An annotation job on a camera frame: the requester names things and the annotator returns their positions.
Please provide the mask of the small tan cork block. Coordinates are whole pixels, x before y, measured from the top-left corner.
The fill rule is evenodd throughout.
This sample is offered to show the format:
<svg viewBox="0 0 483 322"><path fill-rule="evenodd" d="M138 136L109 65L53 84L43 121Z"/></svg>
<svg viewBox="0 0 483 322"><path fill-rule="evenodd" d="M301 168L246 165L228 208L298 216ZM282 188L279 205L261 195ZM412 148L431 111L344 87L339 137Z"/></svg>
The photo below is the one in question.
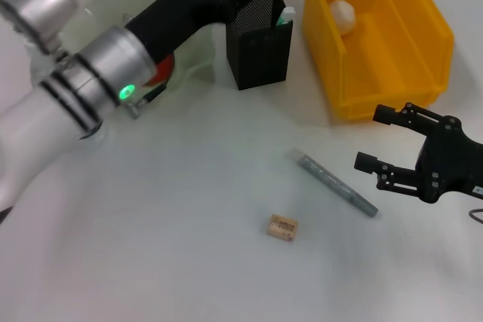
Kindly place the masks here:
<svg viewBox="0 0 483 322"><path fill-rule="evenodd" d="M266 233L274 238L292 242L298 229L298 222L294 219L272 214L267 226Z"/></svg>

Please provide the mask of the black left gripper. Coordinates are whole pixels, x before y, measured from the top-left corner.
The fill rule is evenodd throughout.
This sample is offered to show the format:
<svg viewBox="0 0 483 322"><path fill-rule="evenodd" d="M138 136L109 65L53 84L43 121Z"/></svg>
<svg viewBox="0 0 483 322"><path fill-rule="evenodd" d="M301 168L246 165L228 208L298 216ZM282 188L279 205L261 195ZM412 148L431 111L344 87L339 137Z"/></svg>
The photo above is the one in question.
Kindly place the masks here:
<svg viewBox="0 0 483 322"><path fill-rule="evenodd" d="M126 28L152 60L163 60L198 30L212 23L230 23L233 2L249 0L155 0Z"/></svg>

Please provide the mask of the yellow plastic bin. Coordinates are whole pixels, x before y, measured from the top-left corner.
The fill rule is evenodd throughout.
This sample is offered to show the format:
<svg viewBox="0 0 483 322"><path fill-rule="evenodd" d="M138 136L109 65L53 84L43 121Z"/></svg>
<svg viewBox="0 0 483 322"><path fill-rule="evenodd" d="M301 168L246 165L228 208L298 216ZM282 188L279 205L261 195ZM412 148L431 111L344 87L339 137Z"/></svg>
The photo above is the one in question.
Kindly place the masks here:
<svg viewBox="0 0 483 322"><path fill-rule="evenodd" d="M341 36L335 0L304 0L302 28L331 110L369 119L380 104L434 103L448 87L454 36L433 0L345 0L353 31Z"/></svg>

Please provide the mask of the orange knitted fruit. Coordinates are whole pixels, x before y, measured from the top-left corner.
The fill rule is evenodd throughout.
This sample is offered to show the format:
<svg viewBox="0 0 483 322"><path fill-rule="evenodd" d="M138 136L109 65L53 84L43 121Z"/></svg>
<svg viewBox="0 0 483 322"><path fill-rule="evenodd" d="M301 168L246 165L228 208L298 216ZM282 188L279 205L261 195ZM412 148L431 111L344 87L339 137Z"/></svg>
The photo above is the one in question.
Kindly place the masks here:
<svg viewBox="0 0 483 322"><path fill-rule="evenodd" d="M156 87L168 81L174 71L175 56L170 54L161 61L156 68L156 74L146 84L145 87Z"/></svg>

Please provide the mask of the pale green glass fruit plate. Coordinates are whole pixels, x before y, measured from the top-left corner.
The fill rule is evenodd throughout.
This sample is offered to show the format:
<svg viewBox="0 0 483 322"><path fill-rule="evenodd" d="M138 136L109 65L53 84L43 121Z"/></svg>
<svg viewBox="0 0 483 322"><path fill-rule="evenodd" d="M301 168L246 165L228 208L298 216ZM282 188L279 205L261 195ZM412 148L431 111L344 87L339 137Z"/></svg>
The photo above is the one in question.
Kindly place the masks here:
<svg viewBox="0 0 483 322"><path fill-rule="evenodd" d="M81 6L59 33L63 49L70 54L113 26L123 27L155 0L91 0ZM206 26L175 50L175 67L169 81L182 80L186 74L213 63L213 27Z"/></svg>

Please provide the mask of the grey glitter pen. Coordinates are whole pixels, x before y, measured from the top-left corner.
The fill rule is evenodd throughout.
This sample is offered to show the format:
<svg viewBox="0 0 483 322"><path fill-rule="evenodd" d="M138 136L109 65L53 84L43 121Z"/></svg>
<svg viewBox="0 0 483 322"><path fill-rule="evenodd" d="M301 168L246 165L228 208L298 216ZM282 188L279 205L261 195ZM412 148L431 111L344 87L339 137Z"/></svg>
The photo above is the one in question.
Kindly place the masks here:
<svg viewBox="0 0 483 322"><path fill-rule="evenodd" d="M343 200L347 201L353 207L363 212L366 216L374 218L379 210L367 199L363 198L358 192L348 186L344 181L337 178L329 170L321 166L313 158L298 149L289 151L290 157L307 173L314 176L319 182L322 182L332 192L337 194Z"/></svg>

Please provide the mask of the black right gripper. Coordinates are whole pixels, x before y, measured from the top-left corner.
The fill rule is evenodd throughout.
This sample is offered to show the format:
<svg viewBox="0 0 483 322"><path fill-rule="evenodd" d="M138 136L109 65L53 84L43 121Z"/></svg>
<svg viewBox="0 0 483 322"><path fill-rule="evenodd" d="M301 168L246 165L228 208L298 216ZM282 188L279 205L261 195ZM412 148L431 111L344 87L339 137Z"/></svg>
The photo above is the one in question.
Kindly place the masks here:
<svg viewBox="0 0 483 322"><path fill-rule="evenodd" d="M373 120L395 124L427 135L417 159L416 171L396 167L359 152L354 168L377 175L379 190L418 197L434 204L447 192L459 192L483 200L483 144L463 132L461 121L406 103L396 109L378 105Z"/></svg>

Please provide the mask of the black mesh pen holder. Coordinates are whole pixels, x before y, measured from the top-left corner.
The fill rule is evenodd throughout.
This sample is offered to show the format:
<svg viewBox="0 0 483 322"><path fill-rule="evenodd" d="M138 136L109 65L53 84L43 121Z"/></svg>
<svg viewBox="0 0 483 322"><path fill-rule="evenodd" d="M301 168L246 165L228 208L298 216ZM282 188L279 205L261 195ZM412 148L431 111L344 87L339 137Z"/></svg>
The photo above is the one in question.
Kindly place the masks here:
<svg viewBox="0 0 483 322"><path fill-rule="evenodd" d="M252 0L226 26L226 58L239 90L286 79L294 22L284 0Z"/></svg>

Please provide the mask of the green pen white clip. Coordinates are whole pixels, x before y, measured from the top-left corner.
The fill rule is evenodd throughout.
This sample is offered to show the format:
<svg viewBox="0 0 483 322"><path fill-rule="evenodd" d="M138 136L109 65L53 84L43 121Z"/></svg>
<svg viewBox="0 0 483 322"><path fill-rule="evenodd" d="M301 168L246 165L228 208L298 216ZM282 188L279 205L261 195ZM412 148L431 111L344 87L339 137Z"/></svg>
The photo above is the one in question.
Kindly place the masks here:
<svg viewBox="0 0 483 322"><path fill-rule="evenodd" d="M294 20L296 11L293 7L285 7L280 13L275 25L281 26L283 24L290 23Z"/></svg>

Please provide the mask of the white paper ball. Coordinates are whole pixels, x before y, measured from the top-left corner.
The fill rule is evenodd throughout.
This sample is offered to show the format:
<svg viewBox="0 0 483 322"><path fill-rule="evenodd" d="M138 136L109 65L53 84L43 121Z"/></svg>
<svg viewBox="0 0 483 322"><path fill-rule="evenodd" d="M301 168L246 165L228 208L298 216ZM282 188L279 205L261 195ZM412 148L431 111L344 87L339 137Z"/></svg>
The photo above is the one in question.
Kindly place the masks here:
<svg viewBox="0 0 483 322"><path fill-rule="evenodd" d="M335 0L329 4L331 15L341 36L348 35L354 30L357 19L355 9L345 0Z"/></svg>

